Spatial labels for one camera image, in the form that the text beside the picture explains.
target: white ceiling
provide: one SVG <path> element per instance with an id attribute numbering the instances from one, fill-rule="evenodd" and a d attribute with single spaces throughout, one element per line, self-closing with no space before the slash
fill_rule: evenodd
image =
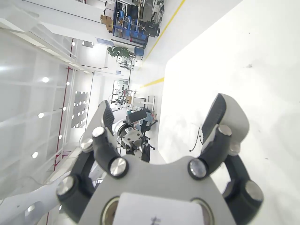
<path id="1" fill-rule="evenodd" d="M 49 176 L 46 171 L 53 162 L 42 169 L 39 167 L 56 153 L 68 69 L 66 65 L 53 61 L 47 53 L 1 31 L 0 52 L 2 199 L 35 189 L 37 186 L 28 180 L 28 176 L 33 176 L 38 182 Z M 48 77 L 49 82 L 42 82 L 43 77 Z M 68 79 L 72 79 L 72 71 L 69 71 Z M 66 89 L 66 101 L 69 100 L 70 88 L 71 85 Z M 45 116 L 39 119 L 37 115 L 41 112 Z M 33 159 L 31 155 L 35 151 L 39 154 Z M 31 182 L 29 189 L 22 189 L 28 181 Z"/>

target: metal bolt head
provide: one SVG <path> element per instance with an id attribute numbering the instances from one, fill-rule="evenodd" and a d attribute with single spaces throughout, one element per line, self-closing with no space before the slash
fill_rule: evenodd
<path id="1" fill-rule="evenodd" d="M 192 174 L 198 178 L 203 178 L 205 177 L 207 170 L 206 170 L 206 166 L 204 165 L 204 163 L 195 158 L 192 159 L 189 163 L 189 168 L 192 172 Z"/>
<path id="2" fill-rule="evenodd" d="M 257 185 L 257 183 L 252 180 L 248 180 L 245 185 L 245 190 L 249 194 L 251 198 L 257 201 L 263 200 L 263 192 L 261 188 Z"/>
<path id="3" fill-rule="evenodd" d="M 110 165 L 110 173 L 112 176 L 119 176 L 124 173 L 126 169 L 127 162 L 119 157 L 115 159 L 112 164 Z"/>
<path id="4" fill-rule="evenodd" d="M 58 196 L 66 194 L 74 185 L 74 179 L 72 176 L 65 177 L 58 185 L 56 194 Z"/>
<path id="5" fill-rule="evenodd" d="M 231 136 L 232 135 L 231 129 L 227 125 L 221 124 L 218 127 L 218 130 L 219 130 L 219 132 L 221 132 L 225 136 Z"/>
<path id="6" fill-rule="evenodd" d="M 93 130 L 92 135 L 93 135 L 93 137 L 98 137 L 98 136 L 101 136 L 104 133 L 104 131 L 105 131 L 105 129 L 103 127 L 99 126 Z"/>
<path id="7" fill-rule="evenodd" d="M 80 148 L 82 150 L 85 150 L 85 149 L 91 148 L 92 145 L 93 145 L 93 139 L 92 138 L 87 138 L 83 142 L 80 143 Z"/>
<path id="8" fill-rule="evenodd" d="M 229 146 L 229 155 L 231 156 L 236 156 L 239 154 L 239 152 L 241 151 L 241 146 L 239 143 L 236 144 L 230 144 Z"/>

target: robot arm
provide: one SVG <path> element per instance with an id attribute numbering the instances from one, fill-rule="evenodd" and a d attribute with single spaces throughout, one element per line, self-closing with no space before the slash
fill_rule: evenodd
<path id="1" fill-rule="evenodd" d="M 99 108 L 101 119 L 97 119 L 96 127 L 88 126 L 89 134 L 82 141 L 88 146 L 82 147 L 70 175 L 56 192 L 75 222 L 141 224 L 142 217 L 143 224 L 179 224 L 172 217 L 182 218 L 189 210 L 197 210 L 184 224 L 198 219 L 197 224 L 244 225 L 257 214 L 263 193 L 238 156 L 249 123 L 233 98 L 218 94 L 211 106 L 202 127 L 204 147 L 200 156 L 185 156 L 166 165 L 148 164 L 129 154 L 121 157 L 112 135 L 109 104 L 103 102 Z M 96 190 L 88 178 L 94 160 L 107 173 Z M 222 162 L 231 178 L 223 195 L 210 177 Z"/>

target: white column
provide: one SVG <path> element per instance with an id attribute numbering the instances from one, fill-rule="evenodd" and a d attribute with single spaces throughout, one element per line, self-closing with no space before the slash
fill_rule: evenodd
<path id="1" fill-rule="evenodd" d="M 112 34 L 100 21 L 104 2 L 90 6 L 74 0 L 10 0 L 26 11 L 36 13 L 40 23 L 51 32 L 94 41 L 96 37 L 110 40 Z"/>

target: black wire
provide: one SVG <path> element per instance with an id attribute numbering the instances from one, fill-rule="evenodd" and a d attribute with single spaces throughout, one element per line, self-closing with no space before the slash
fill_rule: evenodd
<path id="1" fill-rule="evenodd" d="M 195 149 L 196 144 L 197 144 L 197 142 L 198 142 L 198 137 L 201 138 L 201 136 L 199 136 L 199 133 L 200 133 L 200 127 L 199 127 L 199 129 L 198 129 L 198 134 L 197 134 L 197 139 L 196 139 L 195 145 L 194 145 L 193 149 L 190 150 L 190 152 L 192 152 L 192 151 Z"/>

